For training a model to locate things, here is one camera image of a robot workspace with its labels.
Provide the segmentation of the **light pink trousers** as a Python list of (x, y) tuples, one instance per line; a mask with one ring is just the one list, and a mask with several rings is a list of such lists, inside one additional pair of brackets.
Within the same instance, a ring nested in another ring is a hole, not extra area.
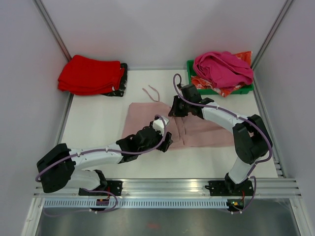
[(221, 148), (234, 145), (232, 133), (218, 124), (201, 119), (189, 114), (186, 117), (169, 117), (168, 113), (171, 107), (160, 101), (160, 95), (157, 99), (148, 93), (152, 102), (131, 103), (128, 107), (122, 138), (149, 125), (155, 115), (161, 115), (169, 119), (167, 131), (172, 134), (173, 143), (170, 149), (183, 148)]

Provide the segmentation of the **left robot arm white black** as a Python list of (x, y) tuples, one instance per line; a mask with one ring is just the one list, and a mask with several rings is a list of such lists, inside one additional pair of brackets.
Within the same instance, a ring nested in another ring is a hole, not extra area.
[(65, 143), (57, 144), (37, 162), (35, 181), (41, 183), (44, 193), (76, 187), (102, 195), (107, 190), (106, 178), (102, 171), (90, 168), (127, 163), (153, 150), (166, 152), (172, 144), (168, 124), (168, 118), (156, 115), (148, 126), (136, 134), (104, 147), (81, 149), (69, 148)]

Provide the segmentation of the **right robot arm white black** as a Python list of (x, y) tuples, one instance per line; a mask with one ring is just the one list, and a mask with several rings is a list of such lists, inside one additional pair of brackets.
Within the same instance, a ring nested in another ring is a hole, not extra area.
[(214, 122), (233, 135), (237, 159), (224, 177), (228, 194), (241, 191), (256, 165), (271, 159), (273, 144), (259, 115), (236, 114), (210, 98), (203, 99), (194, 85), (186, 85), (173, 97), (169, 116), (186, 117), (189, 114)]

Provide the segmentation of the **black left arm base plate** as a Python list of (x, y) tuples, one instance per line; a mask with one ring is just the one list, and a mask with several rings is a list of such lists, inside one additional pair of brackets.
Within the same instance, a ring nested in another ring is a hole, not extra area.
[(123, 189), (123, 182), (119, 180), (108, 180), (107, 186), (104, 187), (100, 185), (95, 190), (84, 190), (83, 188), (79, 188), (78, 195), (79, 196), (111, 196), (108, 193), (104, 193), (105, 191), (114, 194), (115, 196), (121, 196)]

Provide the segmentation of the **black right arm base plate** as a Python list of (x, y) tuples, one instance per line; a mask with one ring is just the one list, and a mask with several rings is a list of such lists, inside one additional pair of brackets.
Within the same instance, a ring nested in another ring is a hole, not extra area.
[(253, 185), (250, 180), (246, 180), (240, 184), (229, 183), (225, 180), (211, 180), (204, 186), (209, 192), (210, 196), (218, 197), (242, 197), (253, 195)]

